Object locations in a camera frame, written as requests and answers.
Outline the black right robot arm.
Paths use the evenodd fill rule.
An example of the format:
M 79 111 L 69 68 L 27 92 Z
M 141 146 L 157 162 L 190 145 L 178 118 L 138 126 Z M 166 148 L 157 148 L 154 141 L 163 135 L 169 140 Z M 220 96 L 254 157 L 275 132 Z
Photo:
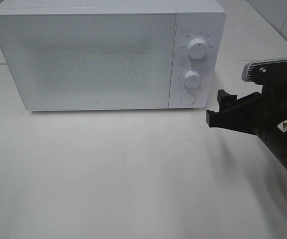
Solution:
M 207 110 L 209 127 L 256 135 L 287 170 L 287 86 L 264 86 L 238 98 L 217 93 L 219 110 Z

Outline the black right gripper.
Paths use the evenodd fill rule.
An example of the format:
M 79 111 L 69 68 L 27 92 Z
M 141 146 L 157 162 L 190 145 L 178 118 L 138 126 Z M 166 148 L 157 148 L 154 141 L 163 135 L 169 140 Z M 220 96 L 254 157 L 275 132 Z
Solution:
M 264 86 L 242 98 L 218 90 L 221 111 L 206 111 L 209 127 L 257 135 L 264 143 L 287 146 L 287 86 Z

